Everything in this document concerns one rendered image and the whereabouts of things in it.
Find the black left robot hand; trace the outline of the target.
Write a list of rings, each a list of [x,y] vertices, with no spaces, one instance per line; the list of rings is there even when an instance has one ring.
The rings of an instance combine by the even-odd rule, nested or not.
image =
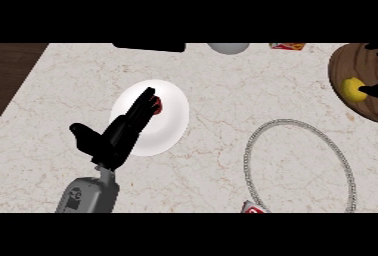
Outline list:
[[[77,149],[92,156],[96,165],[115,170],[124,164],[154,116],[154,96],[155,89],[148,87],[129,111],[115,118],[102,134],[81,123],[71,124]]]

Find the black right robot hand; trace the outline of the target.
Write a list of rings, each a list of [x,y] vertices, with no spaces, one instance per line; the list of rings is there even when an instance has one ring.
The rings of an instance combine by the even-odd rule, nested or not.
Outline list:
[[[378,50],[378,42],[375,42],[375,43],[368,43],[368,44],[365,45],[365,48],[366,48],[368,50]],[[378,98],[378,84],[374,85],[374,86],[362,86],[362,87],[359,88],[359,91],[363,92],[363,93],[366,93],[369,96]]]

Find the yellow lemon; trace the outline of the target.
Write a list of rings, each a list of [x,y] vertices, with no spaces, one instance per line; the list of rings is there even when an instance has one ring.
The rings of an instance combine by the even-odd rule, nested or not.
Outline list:
[[[344,98],[352,102],[362,102],[368,94],[363,93],[359,88],[363,86],[363,82],[359,78],[350,77],[343,81],[341,89]]]

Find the round brown wooden placemat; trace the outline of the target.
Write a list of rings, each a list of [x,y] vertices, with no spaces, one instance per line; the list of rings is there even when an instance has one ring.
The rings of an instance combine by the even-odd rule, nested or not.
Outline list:
[[[347,78],[356,77],[366,86],[378,84],[378,49],[366,49],[366,43],[341,46],[331,55],[328,78],[334,92],[346,106],[366,119],[378,122],[378,98],[368,96],[362,102],[344,99],[341,85]]]

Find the white bowl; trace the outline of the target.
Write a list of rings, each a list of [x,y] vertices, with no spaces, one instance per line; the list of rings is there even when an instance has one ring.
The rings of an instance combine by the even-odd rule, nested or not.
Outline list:
[[[189,125],[189,102],[182,89],[169,81],[152,79],[130,86],[112,106],[110,121],[127,112],[145,89],[155,89],[163,110],[141,133],[132,150],[135,156],[155,156],[176,145]]]

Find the red fruit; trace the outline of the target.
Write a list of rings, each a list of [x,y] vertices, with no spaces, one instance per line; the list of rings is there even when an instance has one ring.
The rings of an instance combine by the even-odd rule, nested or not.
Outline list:
[[[154,111],[154,115],[158,115],[163,111],[163,103],[161,103],[161,99],[158,96],[154,96],[152,97],[152,100],[154,100],[154,105],[152,105],[152,109],[155,110]]]

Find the red and yellow box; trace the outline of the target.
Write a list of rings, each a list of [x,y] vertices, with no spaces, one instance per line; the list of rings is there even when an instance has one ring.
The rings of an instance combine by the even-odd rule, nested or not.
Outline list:
[[[301,51],[306,43],[269,43],[272,49]]]

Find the black appliance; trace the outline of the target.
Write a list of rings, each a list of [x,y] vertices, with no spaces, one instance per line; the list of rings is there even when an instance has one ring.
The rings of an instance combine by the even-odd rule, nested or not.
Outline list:
[[[117,48],[135,49],[135,50],[149,50],[149,51],[164,51],[164,52],[183,52],[186,49],[185,43],[129,43],[115,42],[114,46]]]

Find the pale grey round object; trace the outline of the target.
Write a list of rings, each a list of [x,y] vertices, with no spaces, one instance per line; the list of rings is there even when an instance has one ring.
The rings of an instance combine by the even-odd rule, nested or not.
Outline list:
[[[210,43],[210,48],[225,55],[236,55],[250,47],[248,43]]]

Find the red and white packet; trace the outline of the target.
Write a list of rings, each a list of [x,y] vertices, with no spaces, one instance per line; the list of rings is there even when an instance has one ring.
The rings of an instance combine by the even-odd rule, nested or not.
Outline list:
[[[250,200],[247,200],[244,202],[244,205],[242,205],[242,210],[241,210],[242,213],[267,213],[269,210],[265,209],[262,206],[259,206],[257,204],[254,204]]]

